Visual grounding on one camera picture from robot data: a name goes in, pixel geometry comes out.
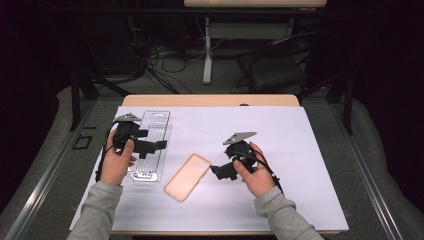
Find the hand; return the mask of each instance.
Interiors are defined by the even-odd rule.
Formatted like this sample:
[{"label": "hand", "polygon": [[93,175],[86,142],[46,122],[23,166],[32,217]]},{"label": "hand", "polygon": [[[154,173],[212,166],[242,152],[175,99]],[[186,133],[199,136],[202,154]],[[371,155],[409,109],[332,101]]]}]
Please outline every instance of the hand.
[{"label": "hand", "polygon": [[[252,142],[249,143],[249,146],[255,151],[256,158],[262,162],[265,162],[262,157],[262,150]],[[275,186],[271,174],[260,163],[257,164],[254,173],[250,173],[238,160],[234,161],[234,168],[243,178],[243,182],[246,183],[247,188],[255,197],[262,196],[264,193],[268,192]]]},{"label": "hand", "polygon": [[128,167],[133,166],[136,159],[131,156],[134,151],[134,142],[132,140],[127,141],[121,155],[116,154],[116,148],[112,147],[115,132],[116,130],[110,132],[109,138],[107,139],[106,150],[109,149],[109,151],[106,152],[105,159],[103,160],[100,181],[119,186],[122,183],[122,179],[127,174]]}]

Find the gray sleeve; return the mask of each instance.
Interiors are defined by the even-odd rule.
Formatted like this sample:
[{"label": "gray sleeve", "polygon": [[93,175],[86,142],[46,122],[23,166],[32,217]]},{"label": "gray sleeve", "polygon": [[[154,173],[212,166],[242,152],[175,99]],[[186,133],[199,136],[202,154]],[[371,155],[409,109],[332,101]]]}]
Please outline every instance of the gray sleeve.
[{"label": "gray sleeve", "polygon": [[287,200],[278,187],[255,199],[256,213],[268,218],[271,231],[282,239],[323,239],[297,211],[296,204]]},{"label": "gray sleeve", "polygon": [[122,187],[97,182],[81,207],[81,216],[68,239],[109,239]]}]

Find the office chair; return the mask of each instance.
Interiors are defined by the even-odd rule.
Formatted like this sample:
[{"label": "office chair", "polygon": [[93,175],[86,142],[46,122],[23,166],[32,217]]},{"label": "office chair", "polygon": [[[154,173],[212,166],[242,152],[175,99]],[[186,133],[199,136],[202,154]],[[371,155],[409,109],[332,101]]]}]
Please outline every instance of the office chair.
[{"label": "office chair", "polygon": [[307,71],[302,63],[307,63],[315,50],[327,43],[327,34],[314,31],[291,35],[267,43],[258,50],[241,53],[237,64],[243,75],[230,93],[241,86],[249,86],[249,93],[276,93],[277,90],[299,86],[296,94],[302,101],[306,87]]}]

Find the gray carpet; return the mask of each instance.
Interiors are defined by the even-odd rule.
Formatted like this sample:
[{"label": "gray carpet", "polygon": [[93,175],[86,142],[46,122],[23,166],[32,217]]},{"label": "gray carpet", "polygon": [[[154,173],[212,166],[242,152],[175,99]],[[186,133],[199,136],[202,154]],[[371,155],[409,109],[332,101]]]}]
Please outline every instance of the gray carpet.
[{"label": "gray carpet", "polygon": [[[179,60],[174,60],[176,62],[173,63],[171,61],[165,64],[174,67],[179,64]],[[172,76],[194,93],[227,93],[240,75],[235,69],[237,67],[233,60],[214,61],[211,85],[204,85],[201,81],[202,61],[190,61],[183,71],[174,73]],[[173,79],[169,81],[180,92],[187,93],[178,81]],[[132,93],[169,94],[169,91],[146,74],[140,79],[120,86]],[[24,234],[24,239],[65,239],[69,234],[68,228],[75,214],[75,204],[79,203],[82,197],[101,149],[105,132],[117,107],[122,102],[122,98],[113,91],[100,85],[98,89],[101,97],[95,102],[93,111],[81,132],[78,133],[82,137],[81,141],[72,143],[75,147],[67,152],[66,161]],[[243,88],[237,90],[239,93],[245,91],[246,89]],[[0,238],[2,239],[9,232],[37,182],[65,140],[71,123],[69,89],[61,92],[58,98],[60,109],[51,132],[34,160],[25,181],[0,216]],[[330,239],[388,239],[358,174],[354,155],[343,137],[343,130],[337,124],[339,116],[334,113],[334,108],[338,106],[327,105],[319,94],[305,99],[303,105],[342,208],[349,212],[347,221],[350,231],[331,236]],[[424,239],[423,216],[403,198],[396,184],[387,174],[381,141],[366,108],[355,101],[353,110],[355,140],[364,158],[367,159],[367,164],[393,212],[404,239]],[[91,142],[86,149],[83,149],[87,139],[91,139]],[[112,236],[111,239],[132,239],[132,237]]]}]

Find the clear plastic tray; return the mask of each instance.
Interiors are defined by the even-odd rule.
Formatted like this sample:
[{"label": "clear plastic tray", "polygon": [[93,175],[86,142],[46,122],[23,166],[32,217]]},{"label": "clear plastic tray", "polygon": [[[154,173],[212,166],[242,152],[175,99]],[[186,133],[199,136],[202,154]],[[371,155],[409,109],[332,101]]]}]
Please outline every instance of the clear plastic tray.
[{"label": "clear plastic tray", "polygon": [[137,159],[134,166],[128,168],[134,181],[158,182],[162,177],[166,150],[169,146],[172,124],[168,111],[146,111],[141,119],[140,129],[147,129],[147,137],[139,140],[157,142],[167,140],[165,149],[157,150],[154,154],[147,154],[146,159]]}]

